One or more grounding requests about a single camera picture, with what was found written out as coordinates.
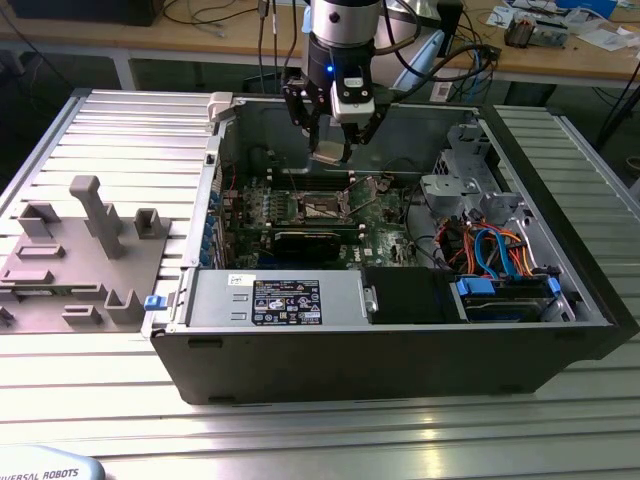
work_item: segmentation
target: power supply label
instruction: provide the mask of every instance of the power supply label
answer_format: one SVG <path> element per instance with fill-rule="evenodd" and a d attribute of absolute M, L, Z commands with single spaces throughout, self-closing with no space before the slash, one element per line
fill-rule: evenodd
<path fill-rule="evenodd" d="M 256 280 L 253 282 L 255 325 L 322 325 L 318 280 Z"/>

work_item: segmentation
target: paper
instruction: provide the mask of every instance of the paper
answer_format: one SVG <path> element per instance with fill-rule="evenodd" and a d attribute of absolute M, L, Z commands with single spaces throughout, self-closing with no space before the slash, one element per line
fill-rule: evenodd
<path fill-rule="evenodd" d="M 591 45 L 595 45 L 596 47 L 604 48 L 609 52 L 614 52 L 627 46 L 627 41 L 622 37 L 622 35 L 608 32 L 601 28 L 594 30 L 593 32 L 578 35 L 578 38 L 590 43 Z"/>
<path fill-rule="evenodd" d="M 491 27 L 500 27 L 507 29 L 513 18 L 513 14 L 517 12 L 517 8 L 494 7 L 493 12 L 489 15 L 486 24 Z"/>

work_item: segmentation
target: barcode sticker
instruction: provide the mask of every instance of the barcode sticker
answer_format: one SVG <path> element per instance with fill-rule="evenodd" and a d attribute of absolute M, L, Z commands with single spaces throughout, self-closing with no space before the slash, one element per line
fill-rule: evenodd
<path fill-rule="evenodd" d="M 233 287 L 251 287 L 256 280 L 255 275 L 249 275 L 246 273 L 231 273 L 229 274 L 229 285 Z"/>

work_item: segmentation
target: sticker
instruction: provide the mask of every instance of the sticker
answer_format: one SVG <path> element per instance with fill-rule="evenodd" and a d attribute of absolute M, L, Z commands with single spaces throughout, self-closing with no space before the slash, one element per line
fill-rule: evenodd
<path fill-rule="evenodd" d="M 255 280 L 251 318 L 259 326 L 322 325 L 320 282 Z"/>
<path fill-rule="evenodd" d="M 232 287 L 250 287 L 255 281 L 255 275 L 249 275 L 246 273 L 231 273 L 229 274 L 229 285 Z"/>

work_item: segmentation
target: desk leg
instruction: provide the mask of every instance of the desk leg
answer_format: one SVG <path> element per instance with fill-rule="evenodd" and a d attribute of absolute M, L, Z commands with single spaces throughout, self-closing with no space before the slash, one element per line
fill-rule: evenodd
<path fill-rule="evenodd" d="M 126 50 L 117 50 L 112 56 L 116 67 L 120 88 L 122 90 L 138 90 L 138 80 L 131 66 L 131 57 Z"/>

